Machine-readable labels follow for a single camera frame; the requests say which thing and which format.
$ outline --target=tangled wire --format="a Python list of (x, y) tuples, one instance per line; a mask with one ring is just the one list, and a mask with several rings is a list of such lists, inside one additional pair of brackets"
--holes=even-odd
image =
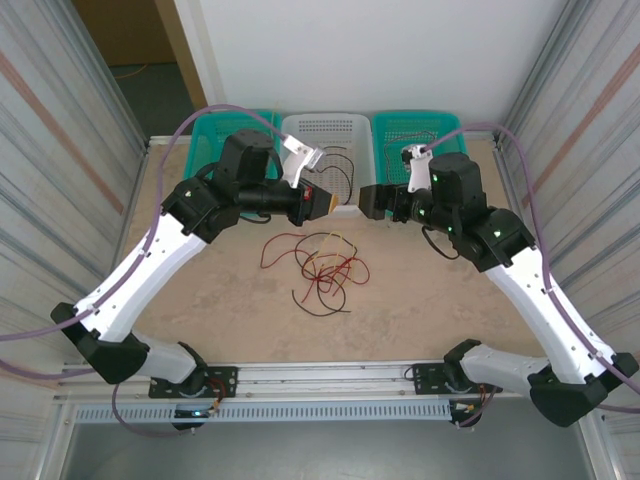
[[(301, 248), (301, 245), (303, 245), (309, 239), (317, 237), (319, 235), (324, 235), (325, 239), (323, 240), (322, 245), (318, 250), (309, 253), (308, 251)], [(300, 240), (298, 240), (294, 248), (280, 254), (280, 256), (278, 256), (271, 263), (265, 264), (264, 257), (267, 247), (269, 246), (269, 244), (271, 244), (271, 242), (281, 237), (294, 237), (299, 238)], [(338, 251), (334, 253), (326, 253), (324, 249), (327, 240), (329, 240), (331, 237), (340, 239), (340, 249), (338, 249)], [(350, 256), (346, 256), (341, 253), (343, 243), (347, 244), (347, 246), (351, 248)], [(296, 262), (298, 263), (298, 266), (300, 267), (302, 277), (305, 280), (309, 280), (311, 283), (309, 284), (309, 288), (307, 289), (307, 292), (302, 300), (298, 301), (293, 289), (291, 290), (291, 298), (300, 309), (302, 309), (309, 315), (313, 315), (314, 317), (328, 317), (336, 313), (350, 313), (350, 310), (345, 310), (345, 305), (347, 303), (347, 292), (345, 290), (345, 286), (348, 282), (351, 282), (354, 285), (364, 285), (371, 278), (369, 267), (364, 261), (357, 257), (357, 253), (358, 248), (353, 243), (344, 238), (344, 236), (340, 232), (317, 232), (310, 235), (281, 233), (265, 243), (264, 247), (262, 248), (262, 255), (260, 257), (260, 268), (270, 268), (278, 263), (278, 261), (280, 261), (280, 259), (282, 259), (283, 257), (287, 256), (288, 254), (293, 254)], [(329, 263), (333, 264), (326, 265), (325, 260), (323, 259), (328, 259), (331, 257), (333, 257), (334, 261)], [(353, 277), (354, 265), (356, 263), (362, 264), (366, 271), (366, 278), (364, 280), (356, 280)], [(318, 300), (327, 309), (327, 312), (312, 312), (302, 305), (309, 298), (309, 295), (311, 294), (314, 286), (318, 295)], [(342, 295), (342, 304), (338, 308), (333, 308), (327, 304), (325, 297), (327, 295), (335, 297), (338, 292), (340, 292)]]

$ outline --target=white wall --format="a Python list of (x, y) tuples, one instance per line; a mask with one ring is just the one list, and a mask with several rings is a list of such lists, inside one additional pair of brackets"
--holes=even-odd
[(176, 0), (209, 103), (504, 119), (565, 0)]

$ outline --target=cable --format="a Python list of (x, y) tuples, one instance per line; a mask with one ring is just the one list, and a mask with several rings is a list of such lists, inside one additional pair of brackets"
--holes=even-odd
[(240, 215), (240, 220), (244, 220), (245, 222), (254, 223), (256, 225), (264, 225), (265, 223), (269, 223), (271, 221), (271, 215), (268, 213), (260, 214), (258, 213), (258, 217), (263, 218), (264, 220), (256, 220), (255, 218), (244, 217)]
[(398, 140), (405, 140), (407, 138), (418, 137), (420, 135), (429, 135), (429, 137), (431, 137), (431, 140), (436, 139), (436, 136), (431, 132), (431, 130), (422, 130), (421, 132), (409, 133), (407, 135), (401, 135), (399, 137), (392, 138), (391, 140), (389, 140), (387, 143), (384, 144), (384, 147), (382, 147), (382, 152), (384, 153), (384, 158), (387, 161), (387, 182), (388, 183), (392, 183), (392, 182), (391, 182), (391, 170), (390, 170), (391, 159), (389, 158), (389, 154), (387, 153), (387, 148), (389, 148), (389, 145), (391, 145), (394, 142), (397, 142)]
[(218, 386), (218, 390), (220, 391), (220, 395), (218, 395), (218, 403), (222, 402), (222, 399), (227, 396), (227, 387), (224, 386), (224, 382), (217, 378), (209, 377), (209, 385), (211, 385), (214, 391), (216, 385)]
[[(326, 150), (327, 148), (338, 148), (338, 149), (341, 149), (341, 150), (347, 150), (346, 147), (341, 147), (341, 146), (338, 146), (338, 145), (329, 145), (328, 147), (323, 147), (323, 150)], [(347, 201), (343, 203), (343, 205), (347, 205), (351, 201), (351, 197), (353, 196), (353, 186), (354, 186), (354, 178), (355, 178), (356, 167), (353, 164), (353, 161), (349, 157), (347, 157), (346, 155), (343, 155), (341, 153), (325, 153), (324, 156), (325, 157), (340, 157), (340, 158), (345, 159), (351, 165), (351, 180), (349, 180), (349, 177), (347, 176), (347, 174), (345, 173), (345, 171), (343, 169), (341, 169), (340, 167), (337, 167), (335, 165), (329, 165), (328, 167), (325, 167), (323, 170), (316, 170), (318, 173), (323, 173), (325, 170), (327, 170), (329, 168), (336, 168), (336, 169), (340, 170), (343, 173), (343, 175), (347, 179), (347, 183), (349, 184), (349, 198), (347, 198)]]
[[(544, 236), (542, 235), (542, 227), (541, 227), (541, 224), (540, 224), (540, 217), (539, 217), (539, 212), (538, 212), (538, 202), (537, 202), (536, 197), (535, 197), (535, 192), (533, 191), (533, 182), (531, 180), (531, 172), (529, 171), (527, 155), (526, 155), (526, 153), (524, 151), (524, 147), (520, 143), (520, 140), (518, 140), (518, 137), (516, 137), (513, 134), (513, 132), (511, 132), (508, 128), (503, 127), (502, 125), (498, 125), (497, 123), (480, 122), (480, 123), (472, 123), (472, 124), (466, 125), (466, 126), (461, 127), (461, 128), (456, 128), (455, 130), (447, 133), (446, 135), (443, 135), (439, 139), (437, 139), (434, 142), (430, 143), (429, 145), (427, 145), (426, 148), (433, 150), (438, 145), (441, 145), (442, 143), (446, 142), (447, 140), (449, 140), (449, 139), (451, 139), (451, 138), (453, 138), (453, 137), (455, 137), (457, 135), (460, 135), (461, 133), (464, 133), (464, 132), (468, 132), (468, 131), (486, 131), (486, 130), (489, 130), (489, 131), (498, 130), (498, 131), (504, 133), (513, 142), (513, 145), (514, 145), (516, 151), (518, 152), (518, 156), (520, 157), (520, 163), (522, 164), (522, 172), (524, 174), (524, 179), (525, 179), (525, 183), (526, 183), (526, 187), (527, 187), (527, 193), (529, 195), (529, 201), (530, 201), (529, 205), (531, 207), (531, 219), (533, 220), (533, 227), (534, 227), (536, 236), (538, 237), (538, 247), (540, 248), (540, 256), (542, 257), (542, 280), (543, 280), (543, 283), (544, 283), (544, 288), (547, 291), (547, 294), (549, 295), (549, 299), (551, 300), (553, 305), (556, 307), (556, 310), (558, 311), (558, 313), (560, 314), (562, 319), (565, 321), (565, 323), (567, 324), (569, 329), (580, 340), (580, 342), (589, 351), (589, 353), (591, 355), (593, 355), (594, 358), (596, 358), (596, 360), (603, 367), (605, 367), (609, 372), (611, 372), (618, 380), (620, 380), (622, 383), (624, 383), (629, 388), (631, 388), (635, 393), (640, 395), (640, 385), (635, 383), (630, 378), (627, 378), (626, 376), (624, 376), (617, 368), (615, 368), (613, 366), (613, 364), (611, 364), (609, 361), (607, 361), (602, 356), (602, 352), (599, 352), (598, 349), (595, 348), (591, 344), (591, 342), (589, 341), (587, 336), (584, 333), (582, 333), (580, 328), (578, 328), (578, 326), (572, 320), (572, 318), (569, 315), (569, 313), (567, 313), (565, 308), (562, 306), (562, 303), (560, 302), (560, 299), (557, 297), (557, 295), (555, 294), (555, 292), (553, 290), (553, 286), (551, 284), (551, 267), (550, 267), (550, 264), (549, 264), (549, 250), (547, 248), (547, 244), (546, 244), (546, 241), (544, 239)], [(610, 411), (619, 411), (619, 412), (623, 412), (623, 413), (639, 413), (640, 414), (640, 407), (638, 407), (638, 408), (635, 408), (635, 407), (615, 407), (615, 406), (611, 406), (611, 405), (602, 405), (602, 407), (606, 407)]]
[(138, 428), (135, 425), (127, 423), (124, 418), (118, 412), (118, 407), (116, 405), (116, 396), (118, 395), (118, 388), (120, 388), (120, 383), (116, 384), (113, 387), (113, 393), (111, 394), (111, 410), (113, 411), (113, 416), (116, 417), (118, 423), (122, 425), (124, 428), (129, 430), (132, 433), (137, 435), (142, 435), (143, 437), (149, 438), (166, 438), (166, 437), (179, 437), (188, 432), (188, 430), (176, 431), (176, 432), (152, 432), (149, 430), (145, 430), (144, 428)]
[(422, 227), (422, 235), (424, 236), (424, 238), (427, 240), (427, 243), (429, 245), (431, 245), (431, 248), (433, 248), (437, 253), (439, 253), (440, 255), (442, 255), (444, 258), (446, 258), (447, 260), (455, 260), (456, 258), (460, 257), (460, 254), (458, 253), (455, 257), (451, 257), (449, 255), (447, 255), (446, 253), (444, 253), (442, 250), (440, 250), (440, 247), (438, 247), (433, 240), (431, 240), (431, 237), (429, 236), (429, 234), (427, 233), (427, 227)]
[(126, 73), (124, 75), (118, 75), (118, 76), (114, 76), (113, 78), (115, 78), (116, 80), (122, 80), (123, 78), (129, 78), (129, 77), (133, 77), (137, 74), (139, 74), (140, 72), (142, 72), (145, 68), (147, 68), (149, 66), (148, 63), (145, 63), (142, 67), (140, 67), (138, 70), (136, 70), (135, 72), (131, 72), (131, 73)]
[(24, 370), (7, 363), (4, 360), (0, 360), (0, 368), (14, 375), (31, 378), (33, 380), (61, 380), (63, 378), (79, 377), (80, 375), (87, 375), (94, 372), (93, 368), (82, 368), (78, 370), (68, 370), (62, 373), (39, 373), (31, 370)]
[(154, 212), (153, 212), (153, 218), (152, 218), (152, 221), (151, 221), (151, 226), (149, 227), (149, 233), (148, 233), (148, 235), (146, 237), (145, 243), (142, 246), (142, 249), (141, 249), (139, 255), (133, 261), (132, 265), (127, 269), (127, 271), (124, 273), (124, 275), (117, 282), (115, 282), (115, 284), (109, 290), (107, 290), (98, 300), (96, 300), (93, 303), (93, 309), (87, 309), (84, 312), (80, 312), (75, 317), (72, 317), (72, 318), (70, 318), (68, 320), (65, 320), (64, 322), (58, 323), (57, 325), (52, 325), (50, 327), (42, 328), (40, 330), (33, 330), (33, 331), (30, 331), (30, 332), (19, 332), (19, 333), (7, 334), (7, 335), (0, 335), (0, 342), (8, 342), (8, 341), (13, 341), (13, 340), (24, 340), (24, 339), (27, 339), (27, 338), (34, 338), (34, 337), (39, 337), (39, 336), (42, 336), (42, 335), (48, 335), (49, 333), (57, 332), (59, 330), (67, 328), (67, 327), (69, 327), (71, 325), (75, 325), (76, 323), (82, 321), (83, 319), (85, 319), (89, 315), (91, 315), (95, 310), (97, 310), (102, 304), (104, 304), (109, 299), (109, 297), (111, 297), (115, 292), (117, 292), (122, 287), (122, 285), (124, 285), (126, 283), (126, 281), (129, 280), (129, 278), (131, 278), (131, 276), (136, 271), (136, 269), (138, 268), (140, 263), (142, 263), (142, 261), (144, 260), (146, 253), (149, 251), (149, 247), (153, 243), (153, 240), (154, 240), (155, 235), (156, 235), (156, 231), (158, 230), (158, 222), (160, 221), (160, 213), (161, 213), (161, 210), (162, 210), (163, 170), (164, 170), (164, 165), (167, 163), (167, 159), (169, 158), (169, 153), (171, 152), (171, 150), (172, 150), (173, 146), (175, 145), (176, 141), (178, 140), (178, 137), (191, 124), (191, 122), (193, 122), (196, 118), (200, 117), (201, 115), (204, 115), (204, 114), (210, 113), (210, 112), (214, 112), (214, 111), (218, 111), (218, 110), (236, 110), (236, 111), (239, 111), (239, 112), (246, 113), (247, 115), (255, 118), (257, 121), (259, 121), (260, 123), (265, 125), (267, 128), (269, 128), (271, 131), (273, 131), (274, 134), (277, 135), (278, 137), (280, 137), (282, 140), (284, 140), (284, 138), (285, 138), (285, 135), (280, 130), (278, 130), (276, 127), (271, 125), (267, 120), (262, 118), (260, 115), (256, 114), (255, 112), (253, 112), (253, 111), (251, 111), (251, 110), (249, 110), (247, 108), (238, 107), (236, 105), (230, 105), (230, 104), (226, 104), (226, 103), (221, 103), (221, 104), (210, 105), (210, 106), (201, 108), (200, 110), (192, 113), (184, 122), (182, 122), (182, 124), (178, 127), (176, 132), (173, 134), (173, 136), (169, 140), (169, 143), (167, 144), (167, 148), (166, 148), (166, 150), (165, 150), (165, 152), (164, 152), (164, 154), (163, 154), (163, 156), (162, 156), (162, 158), (160, 160), (160, 164), (158, 165), (158, 169), (157, 169), (157, 179), (156, 179), (156, 182), (157, 182), (157, 184), (156, 184), (156, 202), (155, 202), (155, 208), (154, 208)]
[(342, 170), (340, 167), (338, 167), (336, 165), (328, 165), (328, 166), (324, 167), (322, 170), (316, 170), (316, 172), (317, 173), (324, 173), (327, 170), (329, 170), (330, 168), (335, 168), (339, 172), (342, 172), (342, 174), (344, 175), (345, 180), (347, 181), (347, 184), (349, 185), (349, 196), (347, 197), (346, 202), (344, 202), (342, 204), (342, 205), (347, 205), (351, 201), (351, 196), (353, 195), (353, 178), (351, 180), (349, 180), (349, 175), (347, 175), (347, 172), (345, 172), (344, 170)]
[(456, 425), (458, 427), (466, 427), (471, 422), (473, 422), (476, 418), (482, 415), (482, 412), (484, 412), (487, 406), (491, 403), (491, 400), (493, 400), (493, 397), (495, 396), (497, 391), (498, 391), (498, 387), (493, 387), (493, 390), (491, 390), (491, 394), (489, 395), (489, 398), (487, 398), (486, 402), (480, 405), (480, 408), (478, 408), (478, 411), (473, 415), (471, 415), (469, 418), (467, 418), (464, 422), (456, 422)]
[[(318, 235), (326, 236), (326, 238), (323, 241), (323, 245), (320, 247), (319, 250), (309, 253), (306, 250), (303, 250), (301, 248), (301, 245), (303, 242), (308, 241), (309, 239), (316, 237)], [(272, 262), (268, 264), (265, 263), (264, 257), (265, 257), (267, 247), (274, 240), (281, 237), (285, 237), (285, 236), (299, 239), (295, 247), (293, 249), (285, 251), (284, 253), (281, 253)], [(326, 253), (326, 254), (322, 253), (324, 244), (326, 243), (327, 239), (332, 236), (340, 238), (343, 243), (346, 243), (348, 246), (351, 247), (352, 252), (350, 257), (342, 255), (339, 251), (337, 253)], [(305, 296), (302, 298), (302, 300), (299, 301), (295, 296), (295, 292), (293, 290), (291, 291), (291, 298), (293, 302), (296, 304), (296, 306), (298, 306), (298, 308), (308, 313), (309, 315), (312, 315), (314, 317), (328, 317), (336, 313), (350, 313), (349, 310), (344, 309), (347, 301), (347, 295), (346, 295), (346, 290), (344, 289), (344, 283), (347, 280), (351, 281), (356, 285), (364, 285), (371, 278), (369, 267), (364, 261), (362, 261), (360, 258), (356, 256), (357, 252), (358, 252), (358, 249), (353, 243), (351, 243), (349, 240), (342, 237), (341, 234), (338, 234), (336, 232), (316, 232), (310, 235), (303, 235), (303, 234), (296, 234), (296, 233), (281, 233), (269, 239), (265, 243), (265, 245), (262, 247), (262, 254), (260, 256), (260, 268), (262, 269), (270, 268), (276, 263), (278, 263), (280, 259), (282, 259), (286, 255), (293, 253), (296, 263), (300, 267), (300, 272), (302, 276), (306, 280), (311, 281), (311, 283), (309, 284), (309, 288)], [(306, 258), (304, 260), (302, 260), (299, 256), (299, 254), (301, 253), (306, 255)], [(315, 261), (323, 258), (333, 258), (334, 259), (333, 266), (325, 267), (323, 264), (318, 268), (315, 264)], [(357, 262), (360, 262), (366, 270), (367, 276), (364, 280), (361, 280), (361, 281), (355, 280), (354, 278), (352, 278), (352, 275), (351, 275), (352, 264)], [(336, 288), (331, 294), (331, 290), (334, 285)], [(318, 296), (318, 300), (329, 312), (325, 312), (325, 313), (312, 312), (311, 310), (305, 308), (302, 305), (309, 297), (309, 294), (311, 293), (311, 290), (313, 289), (314, 286), (316, 287), (316, 294)], [(327, 302), (323, 298), (323, 294), (331, 294), (331, 296), (335, 296), (338, 292), (342, 293), (342, 303), (338, 308), (331, 307), (330, 305), (327, 304)]]

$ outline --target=plastic basket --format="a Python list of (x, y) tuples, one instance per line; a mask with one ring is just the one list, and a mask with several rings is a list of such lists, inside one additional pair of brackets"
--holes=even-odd
[[(429, 143), (459, 127), (460, 120), (450, 113), (407, 111), (375, 115), (373, 146), (376, 153), (377, 183), (407, 183), (409, 172), (400, 157), (402, 148), (412, 143)], [(467, 153), (462, 135), (436, 147), (433, 154), (435, 156), (450, 152)]]
[[(282, 117), (270, 110), (255, 110), (265, 120), (280, 128)], [(193, 177), (205, 165), (217, 162), (222, 153), (222, 146), (229, 135), (243, 128), (253, 128), (275, 137), (273, 132), (256, 119), (241, 112), (216, 112), (203, 115), (196, 120), (191, 135), (191, 147), (184, 169), (184, 178)], [(275, 137), (276, 151), (280, 148), (280, 139)], [(267, 177), (276, 178), (275, 166), (269, 163)]]
[[(322, 147), (326, 155), (320, 159), (316, 170), (304, 170), (302, 177), (319, 187), (338, 195), (340, 205), (333, 211), (332, 216), (351, 217), (360, 214), (358, 198), (360, 187), (376, 183), (376, 169), (371, 142), (371, 124), (367, 117), (348, 113), (314, 113), (291, 115), (282, 122), (282, 131), (293, 135), (300, 141)], [(288, 152), (281, 149), (282, 160), (285, 161)], [(349, 199), (349, 182), (353, 173), (353, 186)]]

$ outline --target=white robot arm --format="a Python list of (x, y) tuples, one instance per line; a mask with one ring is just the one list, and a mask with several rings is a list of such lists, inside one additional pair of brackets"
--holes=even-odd
[[(632, 355), (614, 352), (589, 328), (551, 277), (553, 293), (597, 355), (569, 327), (545, 288), (532, 235), (513, 212), (487, 206), (477, 164), (462, 153), (434, 158), (425, 145), (405, 147), (402, 157), (411, 171), (409, 183), (361, 189), (360, 209), (376, 220), (391, 211), (393, 221), (412, 220), (447, 234), (460, 256), (513, 302), (547, 354), (524, 357), (467, 340), (444, 357), (448, 385), (457, 391), (472, 384), (502, 387), (530, 397), (546, 418), (568, 426), (621, 384), (596, 356), (626, 377), (638, 370)], [(419, 371), (414, 366), (416, 383), (428, 382)]]
[[(283, 144), (291, 152), (284, 168), (268, 135), (246, 129), (228, 137), (220, 161), (179, 183), (163, 202), (158, 227), (146, 251), (143, 245), (150, 232), (93, 292), (75, 305), (61, 303), (53, 310), (51, 317), (56, 323), (78, 312), (91, 312), (63, 332), (107, 383), (148, 375), (176, 386), (187, 396), (202, 389), (206, 364), (193, 349), (132, 333), (132, 329), (171, 276), (222, 230), (237, 224), (241, 212), (283, 214), (299, 226), (335, 208), (337, 197), (300, 178), (303, 168), (311, 169), (317, 163), (322, 150), (291, 136)], [(270, 158), (278, 167), (278, 180), (265, 178)], [(144, 258), (126, 283), (95, 308), (97, 300), (140, 255)]]

